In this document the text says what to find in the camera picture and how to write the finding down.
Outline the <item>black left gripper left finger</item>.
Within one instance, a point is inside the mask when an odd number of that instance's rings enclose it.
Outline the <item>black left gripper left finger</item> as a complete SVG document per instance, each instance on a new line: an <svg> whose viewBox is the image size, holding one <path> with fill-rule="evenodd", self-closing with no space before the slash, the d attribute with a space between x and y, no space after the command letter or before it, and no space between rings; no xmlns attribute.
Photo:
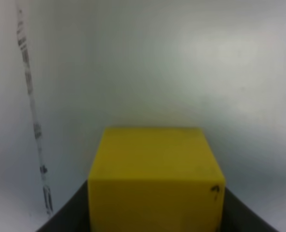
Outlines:
<svg viewBox="0 0 286 232"><path fill-rule="evenodd" d="M90 232L87 182L84 182L62 209L39 228L38 231Z"/></svg>

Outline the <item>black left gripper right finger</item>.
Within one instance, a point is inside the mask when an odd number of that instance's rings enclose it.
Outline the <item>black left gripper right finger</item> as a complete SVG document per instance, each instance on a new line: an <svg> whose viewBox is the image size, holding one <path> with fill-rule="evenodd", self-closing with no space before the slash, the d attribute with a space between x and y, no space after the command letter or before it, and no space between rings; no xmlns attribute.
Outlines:
<svg viewBox="0 0 286 232"><path fill-rule="evenodd" d="M221 232L277 232L242 203L228 188L225 191Z"/></svg>

